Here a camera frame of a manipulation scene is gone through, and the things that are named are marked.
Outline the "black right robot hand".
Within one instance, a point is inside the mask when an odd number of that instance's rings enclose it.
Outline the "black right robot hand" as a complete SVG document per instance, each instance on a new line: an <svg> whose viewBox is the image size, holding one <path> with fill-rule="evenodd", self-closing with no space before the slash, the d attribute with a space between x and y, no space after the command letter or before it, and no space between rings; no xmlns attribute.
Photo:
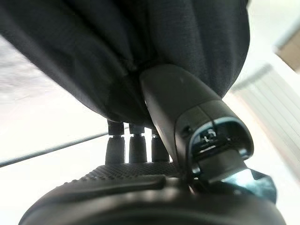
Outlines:
<svg viewBox="0 0 300 225"><path fill-rule="evenodd" d="M140 76L172 162L103 165L35 202L22 225L283 225L272 178L248 168L246 125L175 65Z"/></svg>

